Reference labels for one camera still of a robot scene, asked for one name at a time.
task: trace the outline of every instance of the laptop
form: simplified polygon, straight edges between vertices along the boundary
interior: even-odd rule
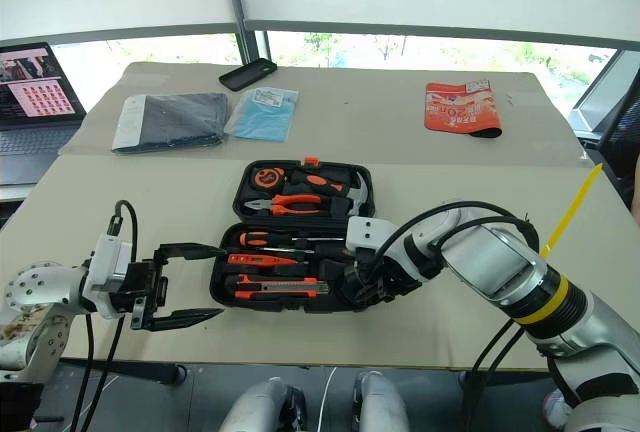
[[[85,115],[48,44],[0,47],[0,185],[37,183]]]

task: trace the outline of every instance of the red package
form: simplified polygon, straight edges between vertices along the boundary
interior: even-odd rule
[[[488,80],[462,85],[427,84],[424,126],[474,137],[502,134],[496,101]]]

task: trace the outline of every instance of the pliers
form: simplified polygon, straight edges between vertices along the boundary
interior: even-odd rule
[[[271,215],[329,215],[327,211],[318,208],[312,210],[296,210],[285,207],[291,204],[320,205],[322,197],[313,194],[276,195],[273,199],[258,199],[245,202],[244,206],[253,210],[269,209]]]

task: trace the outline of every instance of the black phone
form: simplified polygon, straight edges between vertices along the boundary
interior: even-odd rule
[[[267,59],[258,59],[238,67],[228,74],[221,75],[218,80],[229,89],[236,91],[244,89],[247,85],[266,77],[278,68],[276,64]]]

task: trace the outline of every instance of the black toolbox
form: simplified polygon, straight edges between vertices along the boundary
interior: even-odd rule
[[[365,167],[315,158],[302,163],[260,160],[249,164],[233,201],[233,210],[242,222],[231,226],[222,237],[220,247],[228,255],[216,259],[209,285],[211,296],[229,307],[273,312],[364,308],[341,297],[338,286],[345,269],[355,260],[345,248],[347,222],[354,206],[352,197],[363,198],[364,189],[366,198],[353,215],[372,217],[373,184]],[[306,196],[305,200],[311,200],[309,195],[317,197],[312,199],[314,203],[278,205],[282,197]],[[268,200],[272,200],[272,208],[261,208],[268,204],[255,202]],[[310,240],[314,238],[327,240]],[[260,250],[262,247],[293,252]],[[247,254],[269,257],[256,259]]]

